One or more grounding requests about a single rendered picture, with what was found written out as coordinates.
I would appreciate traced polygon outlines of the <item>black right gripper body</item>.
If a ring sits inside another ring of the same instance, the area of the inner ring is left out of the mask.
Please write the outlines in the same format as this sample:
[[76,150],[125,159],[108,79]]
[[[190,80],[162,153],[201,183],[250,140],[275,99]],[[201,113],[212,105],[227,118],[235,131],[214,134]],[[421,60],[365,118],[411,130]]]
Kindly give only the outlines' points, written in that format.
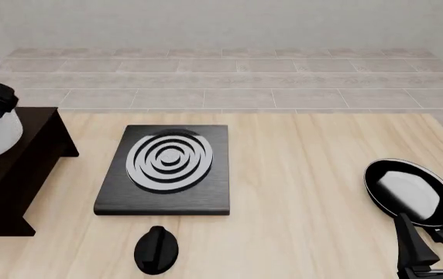
[[399,279],[443,279],[443,269],[431,269],[427,264],[398,264]]

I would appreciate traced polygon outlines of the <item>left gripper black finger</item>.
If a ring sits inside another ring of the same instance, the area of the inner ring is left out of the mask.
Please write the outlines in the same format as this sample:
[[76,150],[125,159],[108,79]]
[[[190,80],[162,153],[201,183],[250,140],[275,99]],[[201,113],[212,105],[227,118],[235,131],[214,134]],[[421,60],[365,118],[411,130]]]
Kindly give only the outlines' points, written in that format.
[[0,84],[0,117],[10,113],[18,104],[19,98],[15,96],[15,90],[8,85]]

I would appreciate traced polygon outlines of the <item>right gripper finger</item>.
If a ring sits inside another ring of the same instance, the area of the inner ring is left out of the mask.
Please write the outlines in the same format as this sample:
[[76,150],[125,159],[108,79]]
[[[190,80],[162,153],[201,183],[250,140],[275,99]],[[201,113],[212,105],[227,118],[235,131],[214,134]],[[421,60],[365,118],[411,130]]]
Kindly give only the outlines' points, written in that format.
[[405,213],[394,220],[398,244],[397,269],[420,268],[427,270],[439,261],[438,255],[423,241]]

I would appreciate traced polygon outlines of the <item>dark wooden cabinet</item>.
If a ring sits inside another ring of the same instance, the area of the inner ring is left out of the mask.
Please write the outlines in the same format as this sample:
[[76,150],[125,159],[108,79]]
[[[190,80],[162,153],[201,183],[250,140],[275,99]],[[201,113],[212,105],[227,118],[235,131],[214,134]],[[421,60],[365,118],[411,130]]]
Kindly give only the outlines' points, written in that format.
[[0,236],[34,236],[23,218],[61,157],[79,152],[57,108],[18,107],[23,133],[0,155]]

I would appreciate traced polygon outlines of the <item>black frying pan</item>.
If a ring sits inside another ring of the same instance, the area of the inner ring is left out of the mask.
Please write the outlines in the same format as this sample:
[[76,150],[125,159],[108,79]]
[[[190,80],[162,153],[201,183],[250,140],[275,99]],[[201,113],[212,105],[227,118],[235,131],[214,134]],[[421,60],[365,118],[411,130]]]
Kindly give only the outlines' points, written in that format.
[[443,180],[433,171],[407,160],[375,160],[363,175],[368,195],[391,218],[407,215],[436,243],[443,243]]

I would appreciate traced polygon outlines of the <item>flat black stove plate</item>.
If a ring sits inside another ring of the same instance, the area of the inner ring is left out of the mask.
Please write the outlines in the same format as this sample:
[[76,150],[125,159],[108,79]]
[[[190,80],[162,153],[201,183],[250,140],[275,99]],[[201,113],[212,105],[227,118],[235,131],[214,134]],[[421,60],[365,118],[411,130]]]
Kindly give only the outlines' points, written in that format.
[[226,125],[128,125],[96,215],[229,215]]

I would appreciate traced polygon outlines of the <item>round black stove knob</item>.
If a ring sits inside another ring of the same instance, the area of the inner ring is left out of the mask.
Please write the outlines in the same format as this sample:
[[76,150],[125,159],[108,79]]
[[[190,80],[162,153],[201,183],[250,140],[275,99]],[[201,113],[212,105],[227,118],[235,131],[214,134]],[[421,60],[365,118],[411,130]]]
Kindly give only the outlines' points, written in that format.
[[153,226],[144,234],[134,249],[136,266],[148,275],[168,271],[177,261],[179,246],[176,237],[162,226]]

